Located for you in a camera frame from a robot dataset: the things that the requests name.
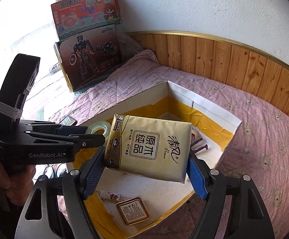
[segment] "elastic band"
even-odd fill
[[[22,116],[23,110],[13,108],[3,102],[0,102],[0,113],[10,117],[15,121]]]

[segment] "green tape roll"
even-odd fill
[[[88,127],[85,134],[95,134],[99,130],[103,130],[103,135],[105,137],[104,146],[107,145],[111,125],[107,121],[99,121]]]

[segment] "textured wall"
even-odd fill
[[[289,64],[288,0],[118,0],[124,32],[182,30],[262,49]]]

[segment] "captain america figure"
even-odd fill
[[[95,65],[95,63],[91,60],[90,55],[87,52],[87,47],[90,49],[90,53],[94,54],[94,47],[90,44],[90,41],[88,39],[85,39],[83,41],[83,36],[79,35],[77,37],[78,43],[75,44],[75,46],[73,47],[74,49],[74,53],[72,55],[74,55],[75,57],[77,57],[77,51],[79,52],[79,57],[80,57],[80,74],[84,75],[86,74],[88,71],[86,69],[85,66],[85,60],[87,62],[87,65],[90,67],[90,69],[92,70],[94,75],[97,75],[99,73],[99,70],[97,69],[97,66]]]

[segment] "wooden headboard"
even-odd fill
[[[177,31],[129,33],[164,66],[249,92],[289,116],[289,65],[233,40]]]

